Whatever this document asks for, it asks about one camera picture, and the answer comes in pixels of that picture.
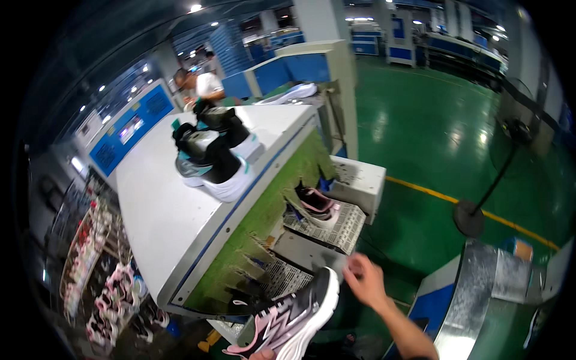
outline factory floor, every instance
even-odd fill
[[[452,221],[453,203],[446,199],[479,201],[502,166],[509,142],[494,120],[499,94],[447,73],[387,66],[375,56],[358,56],[356,64],[359,160],[385,167],[392,177],[358,251],[382,266],[386,292],[405,303],[399,307],[407,313],[421,279],[464,245]],[[562,146],[552,145],[543,159],[521,149],[483,207],[503,220],[487,218],[479,240],[499,246],[517,236],[533,246],[535,263],[546,263],[555,251],[543,239],[559,247],[568,240],[575,184],[574,160]],[[492,302],[470,359],[523,357],[533,310]],[[379,359],[391,343],[382,321],[343,286],[334,316],[313,341],[341,339],[348,332],[357,334],[365,360]],[[222,358],[216,353],[224,345],[221,340],[211,355]]]

